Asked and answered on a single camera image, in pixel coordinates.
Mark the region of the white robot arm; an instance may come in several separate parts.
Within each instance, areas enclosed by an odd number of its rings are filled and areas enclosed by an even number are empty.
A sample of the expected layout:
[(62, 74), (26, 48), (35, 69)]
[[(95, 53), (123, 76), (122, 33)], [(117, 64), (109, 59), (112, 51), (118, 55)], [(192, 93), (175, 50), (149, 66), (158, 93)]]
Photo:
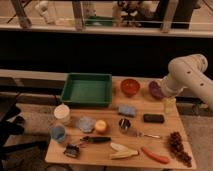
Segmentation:
[(207, 58), (202, 54), (172, 59), (168, 74), (161, 81), (162, 93), (175, 97), (188, 88), (213, 111), (213, 80), (204, 74), (207, 67)]

